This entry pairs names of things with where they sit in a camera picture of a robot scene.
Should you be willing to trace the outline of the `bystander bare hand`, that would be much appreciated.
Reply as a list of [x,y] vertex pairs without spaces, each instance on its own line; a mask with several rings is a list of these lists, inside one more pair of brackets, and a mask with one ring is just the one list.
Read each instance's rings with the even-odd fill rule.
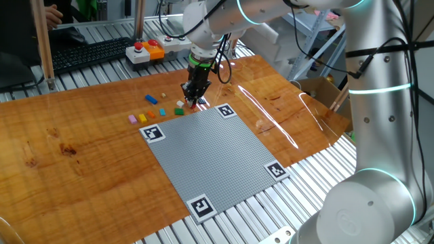
[[47,29],[49,31],[58,28],[62,24],[63,13],[58,10],[58,6],[53,4],[45,7],[45,18],[47,22]]

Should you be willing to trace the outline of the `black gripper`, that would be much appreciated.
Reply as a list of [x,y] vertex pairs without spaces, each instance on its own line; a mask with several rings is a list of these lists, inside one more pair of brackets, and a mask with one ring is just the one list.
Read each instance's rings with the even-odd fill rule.
[[[211,85],[211,81],[208,79],[210,68],[189,66],[187,70],[189,72],[189,81],[181,84],[186,103],[193,104],[195,101],[196,104],[205,104],[204,94]],[[190,91],[190,85],[193,86],[193,89],[196,89],[194,96]]]

